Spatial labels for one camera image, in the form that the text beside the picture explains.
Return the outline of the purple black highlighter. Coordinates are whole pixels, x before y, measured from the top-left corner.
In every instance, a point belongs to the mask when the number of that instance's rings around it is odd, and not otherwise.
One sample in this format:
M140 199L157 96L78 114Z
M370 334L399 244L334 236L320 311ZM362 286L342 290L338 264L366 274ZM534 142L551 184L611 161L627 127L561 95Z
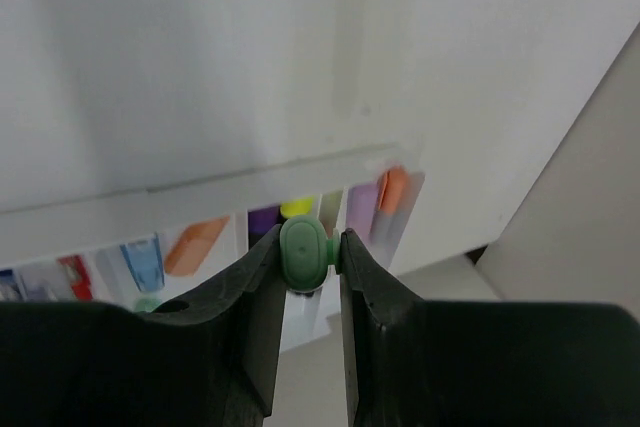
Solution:
M278 224L280 206L272 205L247 213L248 246L252 248L274 225Z

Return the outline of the orange translucent highlighter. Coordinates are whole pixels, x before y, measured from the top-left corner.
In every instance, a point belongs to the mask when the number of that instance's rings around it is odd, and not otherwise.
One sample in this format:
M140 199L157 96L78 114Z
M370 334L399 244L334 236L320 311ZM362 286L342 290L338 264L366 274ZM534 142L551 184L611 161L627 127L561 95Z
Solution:
M195 275L229 220L224 216L185 228L164 258L165 272L174 277Z

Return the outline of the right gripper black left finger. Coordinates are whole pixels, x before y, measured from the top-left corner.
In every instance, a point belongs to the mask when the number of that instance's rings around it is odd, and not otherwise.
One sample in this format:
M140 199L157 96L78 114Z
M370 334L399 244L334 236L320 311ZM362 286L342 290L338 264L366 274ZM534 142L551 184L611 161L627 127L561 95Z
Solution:
M272 413L286 286L273 227L244 256L150 313L169 329L179 417Z

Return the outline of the pink translucent highlighter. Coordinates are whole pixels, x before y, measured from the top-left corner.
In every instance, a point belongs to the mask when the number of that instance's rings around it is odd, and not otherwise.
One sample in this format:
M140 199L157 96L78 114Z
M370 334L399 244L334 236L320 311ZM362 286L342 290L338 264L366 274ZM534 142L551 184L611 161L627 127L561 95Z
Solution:
M369 238L378 204L378 192L376 183L355 185L348 192L346 227L353 229L363 241Z

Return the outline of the red pen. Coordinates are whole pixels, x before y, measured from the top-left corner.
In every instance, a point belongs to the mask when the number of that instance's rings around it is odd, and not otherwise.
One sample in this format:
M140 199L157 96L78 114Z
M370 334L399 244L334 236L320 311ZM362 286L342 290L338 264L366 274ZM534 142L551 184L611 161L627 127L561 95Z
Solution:
M57 259L57 263L64 269L75 298L81 301L93 300L91 277L83 258L80 255L61 257Z

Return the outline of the pale green highlighter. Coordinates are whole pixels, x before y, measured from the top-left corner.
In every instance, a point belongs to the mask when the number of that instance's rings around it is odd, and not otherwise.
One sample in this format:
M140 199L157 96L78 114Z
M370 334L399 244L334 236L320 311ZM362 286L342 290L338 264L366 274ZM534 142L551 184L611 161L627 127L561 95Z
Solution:
M342 273L341 234L327 235L321 222L310 215L288 219L279 232L281 271L288 288L299 294L320 289L330 275Z
M151 313L162 303L163 301L157 297L140 297L133 303L132 311L136 313Z

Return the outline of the yellow black highlighter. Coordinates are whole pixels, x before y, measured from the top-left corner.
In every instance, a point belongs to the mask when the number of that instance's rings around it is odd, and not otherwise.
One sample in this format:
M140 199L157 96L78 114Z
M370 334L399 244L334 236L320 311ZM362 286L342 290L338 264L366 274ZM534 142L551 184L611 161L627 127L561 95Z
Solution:
M313 211L314 200L313 196L305 196L285 201L280 205L280 215L284 219L309 215Z

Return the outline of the orange grey highlighter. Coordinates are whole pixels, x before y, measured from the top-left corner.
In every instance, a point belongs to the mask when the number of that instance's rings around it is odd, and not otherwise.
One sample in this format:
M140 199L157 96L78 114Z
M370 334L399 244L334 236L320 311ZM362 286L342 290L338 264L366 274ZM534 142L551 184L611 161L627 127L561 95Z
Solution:
M369 233L370 252L389 270L423 187L425 174L402 166L388 169L378 182L378 201Z

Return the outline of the blue translucent highlighter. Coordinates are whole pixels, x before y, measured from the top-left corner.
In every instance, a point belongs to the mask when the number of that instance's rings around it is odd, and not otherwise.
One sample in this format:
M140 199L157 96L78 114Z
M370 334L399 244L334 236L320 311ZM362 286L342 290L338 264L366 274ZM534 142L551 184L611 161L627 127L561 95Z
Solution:
M158 292L164 288L164 266L157 235L121 244L119 249L140 292Z

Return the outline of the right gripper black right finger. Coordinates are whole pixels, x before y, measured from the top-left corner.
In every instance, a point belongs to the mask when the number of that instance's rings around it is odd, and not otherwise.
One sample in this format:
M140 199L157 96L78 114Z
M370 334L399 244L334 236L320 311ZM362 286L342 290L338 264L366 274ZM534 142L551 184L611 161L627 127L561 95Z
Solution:
M352 229L341 235L339 259L348 423L423 425L421 299L374 260Z

